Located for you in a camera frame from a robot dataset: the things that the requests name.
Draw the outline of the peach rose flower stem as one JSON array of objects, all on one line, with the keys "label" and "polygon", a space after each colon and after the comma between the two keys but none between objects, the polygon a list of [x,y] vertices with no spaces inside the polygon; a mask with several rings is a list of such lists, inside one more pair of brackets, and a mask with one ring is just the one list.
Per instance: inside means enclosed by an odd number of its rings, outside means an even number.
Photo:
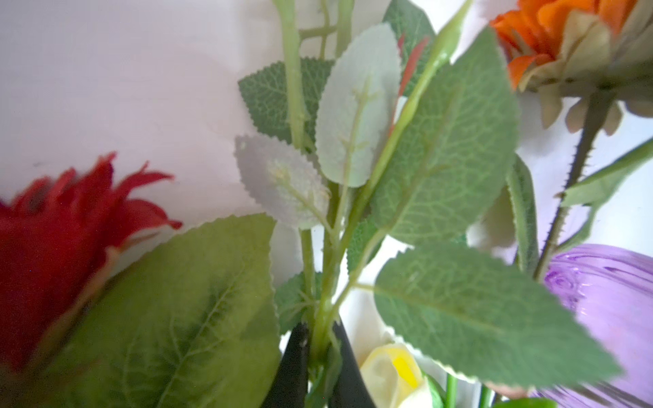
[{"label": "peach rose flower stem", "polygon": [[[383,241],[407,250],[380,270],[372,292],[385,324],[454,372],[520,387],[595,383],[620,372],[615,358],[554,296],[525,275],[460,242],[517,162],[519,110],[498,39],[476,37],[456,61],[465,11],[430,57],[404,59],[389,22],[350,34],[340,4],[335,61],[302,59],[292,1],[275,3],[284,60],[261,71],[284,85],[289,139],[236,138],[241,181],[255,202],[295,229],[304,271],[294,311],[280,322],[309,328],[304,407],[328,406],[342,367],[333,327],[347,292]],[[350,260],[346,290],[340,266]]]}]

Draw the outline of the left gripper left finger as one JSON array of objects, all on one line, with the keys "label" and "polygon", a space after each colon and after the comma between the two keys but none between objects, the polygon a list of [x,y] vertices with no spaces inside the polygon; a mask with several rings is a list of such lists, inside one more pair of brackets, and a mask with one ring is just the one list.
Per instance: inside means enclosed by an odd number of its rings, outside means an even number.
[{"label": "left gripper left finger", "polygon": [[292,329],[270,391],[261,408],[304,408],[308,393],[309,328],[306,323]]}]

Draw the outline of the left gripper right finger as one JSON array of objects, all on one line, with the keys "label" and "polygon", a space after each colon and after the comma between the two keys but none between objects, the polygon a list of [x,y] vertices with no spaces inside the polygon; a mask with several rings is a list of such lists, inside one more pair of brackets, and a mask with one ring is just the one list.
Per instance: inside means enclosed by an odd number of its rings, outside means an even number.
[{"label": "left gripper right finger", "polygon": [[329,408],[375,408],[367,391],[361,371],[355,359],[353,348],[342,323],[333,327],[336,339],[340,341],[342,367],[333,393],[328,401]]}]

